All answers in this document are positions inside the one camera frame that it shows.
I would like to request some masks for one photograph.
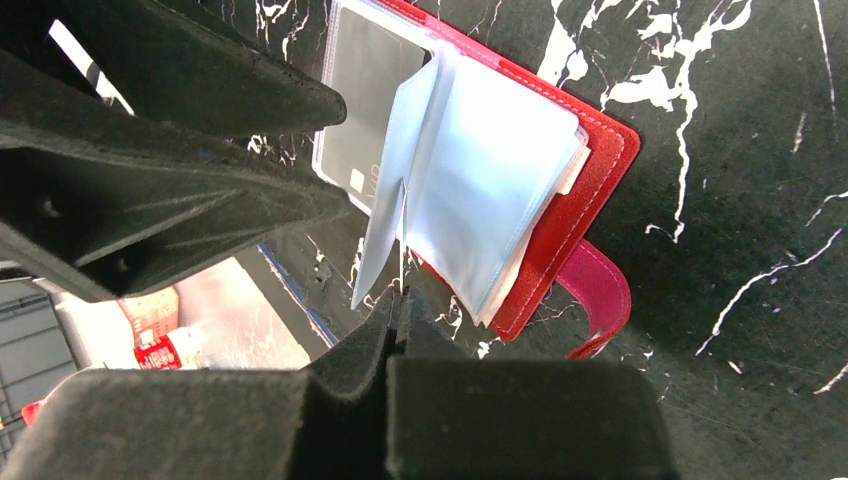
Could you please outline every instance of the bottle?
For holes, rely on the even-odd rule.
[[[135,345],[153,343],[177,328],[180,296],[174,287],[118,300],[118,306],[132,327]]]
[[[199,322],[137,346],[133,352],[142,370],[245,368],[238,355],[228,355],[233,342],[226,330],[226,324],[221,322]]]

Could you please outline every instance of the white marble vein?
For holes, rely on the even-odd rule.
[[[250,141],[247,143],[247,149],[253,153],[264,154],[270,150],[271,146],[268,144],[268,137],[265,135],[252,135],[250,137]]]
[[[731,6],[743,1],[745,3],[735,17],[725,18]],[[688,39],[683,36],[683,28],[677,21],[676,11],[666,17],[662,15],[652,16],[650,10],[649,5],[647,15],[651,19],[651,25],[645,30],[640,31],[640,38],[643,40],[651,38],[648,35],[651,32],[655,32],[653,33],[654,36],[662,34],[663,37],[670,37],[665,43],[658,43],[659,46],[652,50],[652,54],[658,59],[670,59],[678,55],[682,57],[683,63],[680,65],[680,69],[677,71],[673,83],[669,83],[665,67],[654,65],[648,72],[633,75],[629,79],[614,85],[609,91],[601,94],[601,105],[605,107],[609,101],[619,103],[650,101],[656,107],[663,108],[667,112],[673,112],[674,104],[672,100],[682,100],[685,117],[675,132],[678,142],[677,153],[681,159],[680,172],[677,177],[679,185],[677,209],[674,212],[674,221],[677,225],[671,232],[654,224],[648,225],[645,229],[645,233],[650,233],[654,230],[664,232],[676,244],[680,240],[680,235],[686,229],[682,215],[686,201],[686,178],[689,173],[691,158],[686,144],[685,133],[686,128],[692,122],[695,110],[698,108],[698,96],[691,85],[692,64],[699,53],[712,48],[712,41],[715,34],[736,30],[748,22],[748,19],[751,17],[751,0],[732,0],[722,12],[718,12],[718,6],[716,6],[698,31]]]
[[[492,15],[492,21],[489,23],[489,30],[486,31],[486,41],[489,41],[489,36],[492,34],[492,29],[495,27],[495,22],[498,20],[498,11],[501,9],[501,5],[503,4],[503,0],[498,0],[498,3],[495,5],[495,13]]]
[[[733,371],[734,371],[734,372],[736,372],[736,373],[737,373],[737,374],[739,374],[739,375],[742,375],[742,369],[741,369],[741,368],[739,368],[739,365],[736,365],[736,364],[735,364],[735,363],[733,363],[733,361],[731,361],[731,360],[728,360],[728,361],[727,361],[727,364],[728,364],[728,365],[730,365],[730,368],[731,368],[731,369],[733,369]]]
[[[603,13],[604,10],[610,7],[615,7],[619,5],[622,1],[623,0],[602,0],[601,4],[597,6],[597,0],[592,2],[592,6],[589,7],[589,11],[586,12],[586,15],[583,17],[583,21],[580,22],[579,33],[582,33],[583,29],[591,29],[595,25],[595,22],[598,21],[598,17],[601,16],[601,13]]]
[[[551,6],[554,9],[554,28],[545,47],[545,57],[536,73],[539,78],[551,85],[561,85],[563,70],[566,70],[568,74],[562,82],[580,80],[589,71],[589,64],[586,63],[583,51],[577,48],[576,36],[569,34],[556,17],[562,1],[551,0]]]
[[[398,273],[403,272],[403,278],[397,276],[392,279],[391,285],[397,285],[398,290],[403,291],[404,282],[406,281],[406,277],[409,275],[409,272],[414,268],[418,270],[420,263],[416,258],[415,253],[409,249],[407,246],[402,246],[404,249],[404,254],[400,258],[398,258]]]
[[[377,301],[371,298],[371,294],[368,294],[362,299],[362,304],[365,305],[368,310],[374,310],[374,307],[377,306]]]
[[[480,360],[485,358],[486,355],[488,355],[491,351],[492,344],[495,342],[500,342],[501,344],[503,344],[503,340],[501,340],[500,338],[495,338],[493,340],[489,340],[488,342],[479,342],[477,344],[477,358]]]
[[[631,9],[630,9],[630,11],[629,11],[629,12],[627,12],[627,16],[626,16],[626,17],[624,17],[624,18],[630,18],[630,17],[632,17],[632,16],[633,16],[633,14],[634,14],[634,13],[636,13],[636,10],[639,10],[639,7],[641,7],[642,5],[644,5],[646,1],[648,1],[648,2],[650,2],[651,4],[654,4],[654,5],[659,5],[659,3],[658,3],[658,1],[657,1],[657,0],[636,0],[635,2],[633,2],[633,8],[631,8]]]
[[[833,388],[834,385],[836,385],[836,382],[842,380],[842,378],[845,377],[845,375],[848,375],[848,363],[846,363],[845,366],[842,367],[842,370],[840,370],[839,373],[837,373],[835,377],[831,378],[829,382],[827,382],[822,388],[813,392],[813,394],[819,395],[819,394],[822,394],[824,392],[829,392],[830,389]]]
[[[362,266],[363,251],[365,251],[365,237],[359,237],[359,242],[356,246],[356,253],[353,256],[353,265],[350,266],[350,279],[346,280],[347,286],[350,288],[353,288],[353,282],[356,280],[356,275],[359,275],[359,267]]]
[[[839,130],[837,126],[836,116],[836,89],[833,87],[833,70],[830,68],[830,55],[827,52],[827,38],[824,34],[824,21],[821,18],[821,2],[813,0],[813,6],[816,8],[816,20],[819,24],[819,36],[822,41],[822,53],[824,54],[824,65],[827,67],[827,80],[830,82],[830,110],[833,114],[833,132],[836,135],[836,141],[839,141]]]
[[[668,385],[665,386],[665,390],[660,394],[660,397],[657,398],[657,403],[665,400],[665,396],[668,395],[668,390],[671,388],[671,385],[674,383],[674,380],[671,379],[668,373],[665,374],[666,378],[668,378]]]
[[[825,197],[825,199],[824,199],[824,200],[822,200],[822,204],[821,204],[821,206],[819,207],[819,209],[818,209],[818,210],[816,210],[816,213],[814,213],[814,214],[813,214],[813,216],[812,216],[812,217],[810,217],[810,219],[809,219],[809,220],[807,220],[807,223],[806,223],[806,224],[804,224],[804,226],[805,226],[805,227],[809,227],[809,226],[813,223],[813,221],[814,221],[814,220],[815,220],[815,219],[816,219],[819,215],[821,215],[821,212],[822,212],[822,210],[824,210],[824,206],[825,206],[825,205],[827,205],[827,202],[829,202],[829,201],[831,201],[831,200],[842,199],[842,198],[848,198],[848,191],[846,191],[846,192],[842,192],[842,193],[837,193],[837,194],[835,194],[835,195],[828,195],[827,197]]]
[[[774,274],[776,274],[777,272],[779,272],[781,270],[786,270],[787,268],[804,267],[804,266],[809,265],[810,263],[815,261],[817,258],[822,256],[824,254],[824,252],[826,252],[833,245],[834,240],[836,240],[836,238],[840,234],[842,234],[841,228],[839,230],[837,230],[836,232],[834,232],[833,235],[830,236],[827,243],[822,248],[820,248],[816,253],[814,253],[813,255],[808,257],[807,259],[800,261],[800,262],[796,262],[796,263],[778,264],[776,267],[772,268],[768,272],[760,273],[759,275],[755,276],[754,278],[748,280],[745,283],[745,285],[742,285],[742,288],[740,288],[736,292],[736,294],[733,296],[733,298],[730,299],[730,302],[728,302],[727,305],[724,307],[724,309],[721,311],[721,313],[719,313],[718,320],[716,321],[715,325],[713,325],[712,333],[710,334],[709,338],[707,338],[704,341],[703,345],[701,345],[701,348],[699,348],[698,351],[695,352],[695,356],[700,355],[707,348],[707,346],[710,344],[710,342],[712,342],[712,340],[714,338],[721,335],[721,327],[724,324],[725,318],[730,313],[730,311],[733,309],[733,307],[736,305],[736,303],[739,302],[739,300],[742,298],[742,295],[744,295],[745,292],[748,291],[749,288],[751,288],[755,283],[759,282],[760,280],[763,280],[764,278],[770,278],[771,276],[773,276]]]
[[[309,137],[306,136],[306,135],[299,135],[299,136],[300,136],[300,139],[301,139],[300,140],[300,146],[303,147],[304,143],[306,142],[306,139],[308,139]],[[294,134],[280,135],[277,138],[277,140],[280,144],[280,155],[279,155],[280,163],[282,163],[283,165],[285,165],[287,167],[293,167],[294,163],[297,161],[297,148],[298,148],[295,135]]]
[[[807,112],[801,112],[801,118],[798,120],[798,128],[795,130],[795,138],[792,143],[792,153],[798,153],[801,148],[801,142],[804,141],[804,122],[807,121]]]
[[[486,16],[485,16],[485,14],[484,14],[484,15],[483,15],[483,18],[481,18],[481,19],[480,19],[480,21],[479,21],[479,22],[477,22],[477,24],[476,24],[476,25],[474,25],[474,27],[473,27],[471,30],[469,30],[469,31],[468,31],[468,35],[470,36],[472,33],[478,33],[478,34],[479,34],[479,33],[480,33],[480,25],[483,25],[483,22],[484,22],[485,20],[486,20]]]
[[[321,48],[321,45],[322,45],[321,38],[324,36],[325,33],[327,33],[327,29],[330,28],[330,9],[327,6],[328,1],[329,0],[323,0],[321,2],[324,6],[324,28],[321,30],[321,33],[318,35],[318,41],[315,42],[316,43],[315,50],[318,50],[319,48]]]
[[[580,303],[578,303],[576,300],[574,300],[571,303],[569,303],[568,305],[566,305],[565,307],[560,308],[560,309],[556,309],[556,308],[549,307],[545,303],[545,300],[543,300],[542,303],[539,304],[539,310],[536,313],[537,315],[539,315],[539,319],[538,320],[530,320],[530,322],[528,322],[527,325],[529,326],[529,325],[532,325],[532,324],[535,324],[535,323],[545,324],[546,322],[549,322],[551,320],[557,320],[560,317],[562,317],[562,315],[567,310],[570,310],[572,308],[577,308],[578,305],[580,305]]]
[[[306,28],[306,22],[309,20],[309,6],[306,7],[306,15],[300,19],[299,22],[295,23],[292,27],[292,31],[286,35],[286,38],[283,39],[283,58],[288,61],[289,59],[289,44],[297,40],[297,34],[300,33],[304,28]]]
[[[442,320],[453,327],[451,340],[456,340],[456,334],[459,332],[459,327],[462,326],[462,308],[459,307],[459,300],[456,298],[456,295],[451,295],[451,303],[450,306],[448,306],[448,313],[443,313],[436,318],[436,322],[440,322]]]
[[[288,12],[291,2],[292,0],[287,0],[283,5],[266,6],[262,0],[256,0],[256,38],[261,35],[265,39],[265,45],[271,44],[268,38],[270,24],[276,23],[280,16]]]

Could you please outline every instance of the red card holder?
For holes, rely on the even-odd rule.
[[[556,88],[517,64],[403,0],[378,0],[424,26],[465,55],[562,105],[578,115],[591,150],[567,195],[557,194],[533,230],[513,288],[489,327],[504,341],[514,340],[555,281],[583,305],[590,339],[569,358],[590,358],[627,323],[630,289],[621,271],[583,239],[639,152],[638,134],[587,103]]]

